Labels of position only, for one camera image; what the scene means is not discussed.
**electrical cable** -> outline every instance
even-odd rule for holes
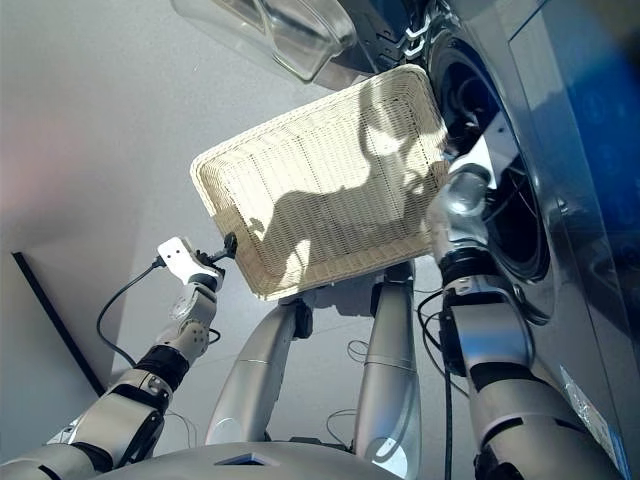
[[[426,322],[423,321],[423,317],[422,317],[422,309],[424,308],[424,306],[429,303],[430,301],[432,301],[433,299],[435,299],[436,297],[438,297],[439,295],[442,295],[442,289],[438,289],[437,291],[435,291],[433,294],[429,295],[427,298],[425,298],[422,302],[420,302],[420,304],[418,305],[418,308],[416,309],[416,312],[418,313],[418,320],[420,321],[420,325],[422,325],[423,323],[426,324]],[[427,330],[426,328],[423,328],[422,331],[424,332],[424,334],[429,338],[429,340],[431,341],[431,343],[433,344],[434,347],[436,347],[438,350],[441,349],[440,344],[438,343],[438,341],[433,337],[433,335],[431,335],[431,332],[429,330]]]
[[[353,408],[345,408],[344,410],[338,410],[336,412],[333,412],[331,415],[329,415],[327,417],[327,421],[325,422],[325,427],[327,429],[327,432],[329,432],[329,435],[331,435],[333,437],[333,439],[338,442],[340,445],[342,445],[345,450],[349,451],[351,448],[347,446],[347,444],[345,442],[342,441],[342,439],[340,437],[338,437],[335,433],[333,433],[333,431],[331,430],[331,419],[332,418],[336,418],[336,417],[352,417],[354,415],[356,415],[357,411]]]
[[[215,328],[210,328],[209,332],[213,333],[214,335],[217,335],[216,338],[209,341],[209,345],[213,345],[214,343],[220,341],[220,339],[222,338],[222,334],[219,331],[217,331]]]
[[[435,318],[437,315],[440,315],[440,312],[436,312],[431,314],[426,322],[423,324],[422,322],[420,322],[420,325],[422,326],[422,344],[424,345],[424,349],[427,352],[427,356],[429,357],[429,360],[431,360],[431,363],[433,364],[433,368],[435,368],[437,370],[437,372],[444,378],[445,377],[445,372],[442,368],[440,368],[440,365],[438,365],[437,360],[435,359],[435,357],[433,356],[433,353],[431,353],[431,349],[429,348],[429,344],[427,343],[427,336],[424,334],[427,325],[429,324],[429,322]],[[469,398],[469,394],[467,392],[464,391],[464,389],[460,386],[458,386],[456,383],[454,383],[453,381],[451,382],[451,386],[458,392],[460,393],[460,395],[462,395],[465,398]]]
[[[500,204],[500,206],[498,206],[498,208],[493,210],[489,216],[487,216],[486,218],[483,218],[482,221],[484,223],[489,223],[491,220],[496,218],[500,213],[502,213],[502,211],[505,208],[507,208],[511,200],[513,200],[515,196],[520,193],[520,190],[522,189],[522,187],[524,187],[525,183],[527,183],[527,177],[524,177],[522,181],[517,185],[516,189],[509,194],[509,196]]]
[[[442,294],[442,290],[439,292],[433,293],[426,299],[424,299],[418,305],[418,321],[420,322],[420,326],[422,327],[422,343],[424,344],[424,348],[427,352],[427,355],[431,359],[433,366],[436,370],[444,377],[444,395],[445,395],[445,454],[444,454],[444,478],[445,480],[451,480],[451,460],[453,457],[453,406],[452,406],[452,398],[451,398],[451,389],[455,388],[458,392],[460,392],[466,398],[469,398],[469,394],[462,390],[458,385],[453,383],[451,380],[451,372],[447,367],[447,363],[444,359],[444,354],[442,357],[442,363],[444,365],[444,371],[437,364],[436,359],[434,358],[431,350],[429,349],[429,344],[427,343],[427,339],[429,339],[434,346],[436,346],[439,350],[441,350],[440,345],[435,341],[433,336],[430,334],[428,330],[429,322],[435,318],[440,312],[436,312],[431,314],[426,320],[423,320],[422,317],[422,309],[424,306],[436,298],[438,295]]]
[[[142,272],[140,275],[138,275],[136,278],[131,280],[124,287],[122,287],[120,290],[118,290],[116,293],[113,294],[113,296],[109,299],[109,301],[105,304],[105,306],[102,307],[102,310],[98,315],[98,320],[96,321],[96,331],[98,332],[98,336],[100,337],[100,340],[102,340],[111,350],[113,350],[122,358],[124,358],[132,368],[135,367],[136,365],[135,360],[127,352],[125,352],[120,347],[118,347],[115,343],[109,341],[109,339],[107,339],[107,337],[105,337],[104,334],[102,333],[102,320],[104,319],[104,315],[105,313],[107,313],[107,310],[109,309],[109,307],[113,305],[113,303],[118,299],[118,297],[120,297],[120,295],[122,295],[124,292],[126,292],[129,288],[131,288],[133,285],[138,283],[144,277],[149,275],[149,273],[151,273],[155,268],[162,267],[162,266],[164,266],[164,261],[162,261],[161,257],[157,257],[156,260],[144,272]]]
[[[187,447],[191,448],[192,446],[196,446],[196,447],[198,446],[198,426],[195,423],[193,423],[189,418],[171,410],[170,408],[167,409],[167,413],[165,416],[174,416],[182,420],[182,423],[187,429]],[[189,427],[189,425],[193,427],[193,439],[194,439],[193,444],[191,443],[191,428]]]
[[[364,347],[364,352],[359,352],[353,347],[353,345],[361,345],[362,347]],[[365,359],[367,358],[368,350],[369,344],[364,340],[351,340],[349,343],[347,343],[347,355],[354,362],[364,363]]]
[[[444,480],[451,480],[451,458],[453,456],[453,407],[451,405],[451,372],[444,367],[444,403],[445,403],[445,448]]]
[[[416,312],[418,313],[418,322],[420,323],[420,326],[422,327],[422,343],[424,345],[424,349],[427,352],[427,356],[429,357],[429,360],[431,360],[431,363],[433,364],[433,367],[444,378],[445,377],[445,372],[438,365],[438,362],[436,361],[435,357],[433,356],[433,353],[431,353],[431,349],[429,348],[429,344],[427,343],[427,339],[429,339],[429,341],[431,341],[436,348],[438,348],[439,350],[441,348],[440,345],[438,344],[438,342],[436,342],[436,339],[433,337],[433,335],[431,335],[431,332],[429,332],[429,329],[427,328],[428,325],[429,325],[429,322],[431,320],[433,320],[433,318],[435,318],[437,315],[439,315],[440,312],[436,312],[436,313],[431,314],[426,320],[424,320],[423,313],[422,313],[422,309],[425,307],[425,305],[427,305],[427,303],[429,303],[430,301],[434,300],[436,297],[438,297],[441,294],[442,294],[442,290],[439,290],[438,292],[435,292],[432,295],[429,295],[427,298],[425,298],[423,301],[420,302],[420,304],[418,305],[418,308],[416,309]],[[464,389],[459,387],[454,382],[451,382],[451,384],[452,384],[452,387],[458,393],[460,393],[463,397],[469,398],[469,394],[467,392],[465,392]]]
[[[184,417],[182,417],[181,415],[178,415],[175,412],[172,412],[171,410],[167,410],[167,413],[165,414],[165,417],[177,417],[180,420],[182,420],[184,428],[187,430],[187,448],[191,448],[191,428],[189,427],[189,424],[184,419]]]
[[[436,293],[440,290],[440,287],[434,288],[433,290],[418,290],[416,288],[413,289],[415,293],[424,293],[425,295],[429,295],[430,293]]]

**label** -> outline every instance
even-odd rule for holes
[[[569,395],[571,406],[585,427],[591,432],[593,438],[604,448],[613,463],[616,465],[625,480],[631,480],[631,471],[627,463],[627,457],[622,446],[622,439],[611,428],[604,417],[598,412],[589,398],[560,365],[560,373],[564,381],[564,388]]]

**black metal bar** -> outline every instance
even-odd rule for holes
[[[62,341],[69,349],[69,353],[71,353],[71,356],[73,356],[74,360],[78,364],[78,367],[80,367],[80,370],[82,370],[82,373],[87,378],[87,381],[89,382],[89,384],[91,384],[98,396],[103,395],[106,391],[104,386],[89,365],[89,362],[87,362],[87,359],[84,358],[84,355],[78,348],[78,345],[76,345],[76,342],[73,340],[73,337],[67,330],[67,327],[64,325],[64,322],[60,318],[60,315],[58,315],[58,312],[49,300],[49,297],[47,297],[47,294],[40,285],[40,282],[38,282],[38,279],[33,273],[33,270],[31,270],[31,267],[27,263],[27,259],[21,252],[15,252],[12,255],[14,260],[18,264],[18,267],[22,271],[24,278],[29,283],[31,290],[33,290],[33,293],[40,302],[40,305],[42,305],[42,308],[49,317],[49,320],[51,320],[51,323],[53,323],[53,326],[58,331],[60,338],[62,338]]]

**gray floor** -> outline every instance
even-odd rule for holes
[[[107,383],[123,363],[95,335],[104,302],[174,235],[207,251],[221,246],[189,179],[192,158],[327,92],[287,83],[218,46],[169,1],[7,0],[1,8],[2,252],[27,255]],[[419,289],[437,286],[428,258],[419,261],[418,277]],[[114,305],[108,335],[141,356],[166,324],[178,291],[177,279],[154,272]],[[251,295],[232,266],[219,305],[223,340],[199,360],[173,405],[198,426],[200,441],[235,355],[271,308]],[[334,308],[315,316],[313,337],[292,346],[269,428],[274,438],[329,440],[326,417],[355,406],[361,365],[345,348],[350,339],[368,338],[371,320]],[[424,478],[436,479],[443,464],[443,381],[419,358]],[[3,381],[3,389],[11,387]],[[454,478],[472,478],[469,414],[455,393],[454,407]],[[69,420],[60,418],[60,425]],[[335,429],[348,439],[352,422],[336,419]],[[158,452],[186,446],[180,420],[167,423]]]

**wicker basket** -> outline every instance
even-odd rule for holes
[[[445,137],[426,75],[403,66],[212,148],[191,175],[272,300],[428,252]]]

